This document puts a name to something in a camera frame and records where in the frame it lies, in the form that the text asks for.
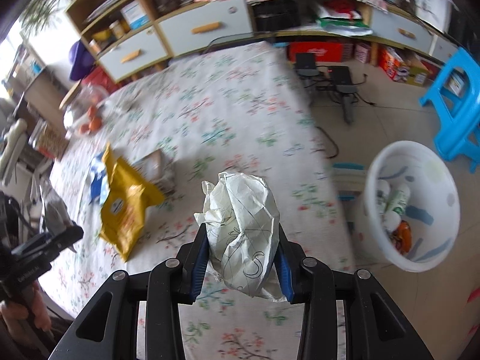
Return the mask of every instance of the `yellow plastic wrapper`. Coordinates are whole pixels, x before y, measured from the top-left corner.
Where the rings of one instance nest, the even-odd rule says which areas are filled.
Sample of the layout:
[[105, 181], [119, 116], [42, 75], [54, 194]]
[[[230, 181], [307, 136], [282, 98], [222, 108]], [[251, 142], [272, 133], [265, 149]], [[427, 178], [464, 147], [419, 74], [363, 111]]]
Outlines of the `yellow plastic wrapper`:
[[110, 192], [100, 211], [100, 237], [115, 245], [122, 260], [127, 261], [145, 225], [147, 207], [160, 204], [165, 200], [165, 195], [122, 157], [115, 161], [110, 146], [106, 148], [102, 160]]

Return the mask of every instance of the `wooden drawer handle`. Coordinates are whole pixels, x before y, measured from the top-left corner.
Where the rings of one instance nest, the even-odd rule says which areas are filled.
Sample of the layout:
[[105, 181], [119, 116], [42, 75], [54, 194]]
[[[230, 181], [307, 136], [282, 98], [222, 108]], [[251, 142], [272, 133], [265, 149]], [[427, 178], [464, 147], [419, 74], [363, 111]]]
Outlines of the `wooden drawer handle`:
[[406, 36], [407, 38], [410, 39], [417, 39], [414, 33], [408, 32], [407, 30], [404, 30], [403, 28], [399, 28], [398, 32], [400, 32], [403, 36]]
[[125, 62], [128, 62], [128, 61], [131, 61], [132, 59], [135, 59], [135, 58], [138, 57], [141, 53], [142, 53], [142, 50], [141, 50], [141, 49], [132, 51], [130, 54], [127, 54], [126, 56], [124, 56], [124, 57], [121, 59], [120, 62], [124, 64]]
[[191, 29], [192, 34], [201, 34], [203, 32], [209, 32], [217, 30], [222, 26], [221, 21], [216, 21], [215, 23], [206, 24], [205, 26], [195, 27]]

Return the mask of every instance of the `floral tablecloth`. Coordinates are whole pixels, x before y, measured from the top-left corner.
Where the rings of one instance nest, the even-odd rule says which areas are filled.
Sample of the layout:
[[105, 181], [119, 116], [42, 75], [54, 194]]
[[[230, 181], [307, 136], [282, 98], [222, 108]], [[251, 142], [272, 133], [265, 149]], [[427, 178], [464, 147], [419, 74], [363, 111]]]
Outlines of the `floral tablecloth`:
[[[96, 135], [70, 143], [51, 181], [85, 235], [40, 278], [45, 291], [76, 316], [117, 269], [148, 271], [176, 255], [197, 231], [201, 181], [229, 169], [262, 176], [270, 186], [289, 240], [337, 270], [353, 268], [341, 206], [308, 98], [285, 57], [266, 43], [222, 50], [178, 62], [114, 93], [121, 116], [104, 119]], [[129, 260], [98, 237], [97, 204], [86, 174], [92, 157], [111, 142], [128, 161], [161, 148], [174, 161], [176, 192], [147, 211], [147, 223]], [[249, 298], [207, 275], [193, 306], [181, 306], [187, 358], [294, 359], [303, 306]], [[145, 305], [141, 304], [138, 357], [144, 358]], [[343, 327], [339, 357], [344, 356]]]

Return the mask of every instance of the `blue plastic stool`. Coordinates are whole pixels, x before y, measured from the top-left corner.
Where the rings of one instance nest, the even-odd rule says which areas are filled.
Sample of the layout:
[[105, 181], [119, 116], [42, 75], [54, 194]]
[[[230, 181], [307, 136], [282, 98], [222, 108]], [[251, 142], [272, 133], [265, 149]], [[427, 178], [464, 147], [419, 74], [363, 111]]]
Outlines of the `blue plastic stool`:
[[[445, 83], [455, 68], [462, 68], [469, 79], [465, 94], [459, 98], [446, 88]], [[451, 161], [459, 154], [472, 159], [470, 172], [474, 173], [480, 163], [480, 66], [462, 48], [447, 61], [425, 96], [420, 98], [423, 106], [431, 101], [440, 119], [440, 131], [433, 139], [438, 154]], [[450, 111], [443, 96], [453, 102]], [[469, 141], [473, 132], [477, 144]]]

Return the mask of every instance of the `white plastic bin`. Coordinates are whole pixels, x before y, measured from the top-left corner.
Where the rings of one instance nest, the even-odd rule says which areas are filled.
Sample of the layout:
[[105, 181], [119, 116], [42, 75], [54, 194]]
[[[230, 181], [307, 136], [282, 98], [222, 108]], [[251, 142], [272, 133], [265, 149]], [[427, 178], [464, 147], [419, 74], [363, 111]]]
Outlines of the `white plastic bin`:
[[[406, 183], [410, 200], [402, 219], [412, 230], [412, 248], [402, 256], [390, 242], [376, 207], [378, 179], [392, 190]], [[457, 188], [443, 161], [429, 148], [407, 140], [394, 142], [373, 160], [365, 190], [353, 208], [353, 244], [366, 261], [393, 263], [410, 272], [423, 272], [441, 263], [453, 247], [460, 223]]]

